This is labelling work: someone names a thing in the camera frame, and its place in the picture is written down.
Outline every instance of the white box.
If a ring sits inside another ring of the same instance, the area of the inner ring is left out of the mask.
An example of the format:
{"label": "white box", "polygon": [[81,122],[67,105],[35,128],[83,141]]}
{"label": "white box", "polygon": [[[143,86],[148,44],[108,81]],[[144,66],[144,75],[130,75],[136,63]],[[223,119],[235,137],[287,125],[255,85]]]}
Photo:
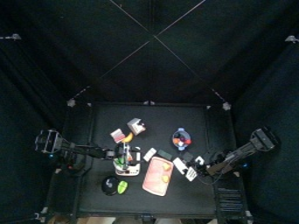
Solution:
{"label": "white box", "polygon": [[142,121],[142,119],[135,118],[132,121],[130,121],[127,123],[127,126],[132,130],[135,135],[138,135],[140,132],[146,131],[146,126],[143,123],[140,124],[140,121]]}

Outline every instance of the bowl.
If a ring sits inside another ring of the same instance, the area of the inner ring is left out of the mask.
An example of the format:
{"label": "bowl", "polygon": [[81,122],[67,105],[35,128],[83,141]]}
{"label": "bowl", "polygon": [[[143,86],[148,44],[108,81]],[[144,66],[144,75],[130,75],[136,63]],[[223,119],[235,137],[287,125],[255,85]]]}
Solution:
{"label": "bowl", "polygon": [[191,144],[191,135],[186,132],[184,128],[179,128],[172,134],[172,143],[178,147],[179,151]]}

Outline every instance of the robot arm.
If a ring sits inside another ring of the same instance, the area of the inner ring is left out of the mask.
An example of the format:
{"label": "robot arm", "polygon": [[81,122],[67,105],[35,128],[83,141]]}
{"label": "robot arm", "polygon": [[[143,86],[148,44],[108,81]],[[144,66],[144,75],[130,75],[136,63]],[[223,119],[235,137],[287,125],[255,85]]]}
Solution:
{"label": "robot arm", "polygon": [[278,145],[276,138],[272,132],[267,129],[256,129],[252,132],[250,141],[231,153],[228,153],[223,159],[212,161],[210,164],[195,164],[198,173],[202,176],[214,176],[216,173],[227,173],[234,169],[235,164],[243,158],[251,156],[258,151],[271,151]]}

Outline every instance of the pink tray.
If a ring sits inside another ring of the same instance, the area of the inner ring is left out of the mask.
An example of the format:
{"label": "pink tray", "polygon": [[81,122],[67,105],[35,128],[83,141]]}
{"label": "pink tray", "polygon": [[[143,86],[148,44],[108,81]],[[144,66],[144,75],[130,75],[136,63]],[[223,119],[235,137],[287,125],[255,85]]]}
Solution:
{"label": "pink tray", "polygon": [[[168,171],[164,170],[164,163],[171,166]],[[143,188],[152,194],[164,196],[168,183],[163,181],[163,175],[167,175],[170,178],[172,176],[174,163],[160,157],[152,157],[151,164],[144,176]]]}

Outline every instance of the black enclosure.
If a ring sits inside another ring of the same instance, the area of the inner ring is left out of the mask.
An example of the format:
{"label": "black enclosure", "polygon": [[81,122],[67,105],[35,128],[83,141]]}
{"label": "black enclosure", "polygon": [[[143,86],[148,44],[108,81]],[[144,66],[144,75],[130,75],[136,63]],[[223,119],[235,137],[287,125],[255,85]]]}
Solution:
{"label": "black enclosure", "polygon": [[69,126],[95,117],[81,108],[147,102],[199,123],[194,105],[228,113],[207,131],[231,133],[232,147],[271,128],[280,145],[243,172],[248,210],[256,223],[298,223],[298,11],[296,0],[1,1],[0,222],[35,223],[44,207],[55,163],[33,151],[40,130],[89,140]]}

